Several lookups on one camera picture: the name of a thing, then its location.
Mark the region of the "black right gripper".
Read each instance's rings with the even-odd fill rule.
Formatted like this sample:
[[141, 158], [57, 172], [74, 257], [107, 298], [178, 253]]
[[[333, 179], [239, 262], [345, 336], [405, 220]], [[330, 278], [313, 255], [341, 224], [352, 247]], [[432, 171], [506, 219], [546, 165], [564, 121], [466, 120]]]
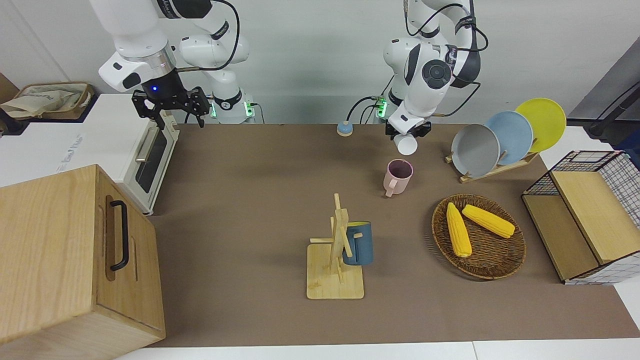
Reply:
[[166, 116], [165, 110], [182, 110], [196, 115], [198, 126], [204, 128], [211, 107], [207, 96], [200, 86], [186, 89], [178, 71], [174, 69], [141, 86], [142, 90], [135, 89], [132, 94], [134, 107], [140, 115], [152, 115], [152, 120], [160, 130], [166, 127], [163, 118]]

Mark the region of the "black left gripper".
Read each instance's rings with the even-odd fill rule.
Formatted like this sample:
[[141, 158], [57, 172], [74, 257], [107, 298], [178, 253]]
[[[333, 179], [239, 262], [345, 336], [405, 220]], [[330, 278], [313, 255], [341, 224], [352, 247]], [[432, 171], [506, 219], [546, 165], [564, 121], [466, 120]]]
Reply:
[[[423, 138], [423, 137], [426, 137], [431, 130], [432, 130], [432, 123], [425, 122], [421, 125], [416, 125], [412, 127], [407, 132], [407, 135], [411, 135], [414, 138], [418, 138], [418, 137]], [[389, 137], [391, 141], [393, 141], [395, 136], [402, 135], [402, 133], [398, 132], [398, 130], [395, 129], [389, 122], [386, 122], [385, 135]]]

